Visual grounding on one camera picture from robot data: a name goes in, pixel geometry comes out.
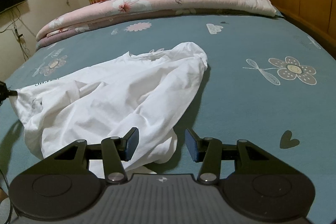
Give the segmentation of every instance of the white t-shirt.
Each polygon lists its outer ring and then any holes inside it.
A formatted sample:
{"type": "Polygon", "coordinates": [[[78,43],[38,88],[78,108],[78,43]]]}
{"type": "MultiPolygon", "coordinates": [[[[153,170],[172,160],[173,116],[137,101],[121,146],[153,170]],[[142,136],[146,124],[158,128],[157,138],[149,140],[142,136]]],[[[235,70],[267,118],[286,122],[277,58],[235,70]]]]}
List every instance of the white t-shirt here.
{"type": "MultiPolygon", "coordinates": [[[[25,142],[40,159],[77,139],[100,143],[139,129],[139,144],[125,170],[168,161],[175,152],[173,126],[200,86],[205,52],[193,42],[171,50],[124,55],[60,79],[17,90],[11,104],[25,142]]],[[[104,177],[101,160],[90,170],[104,177]]]]}

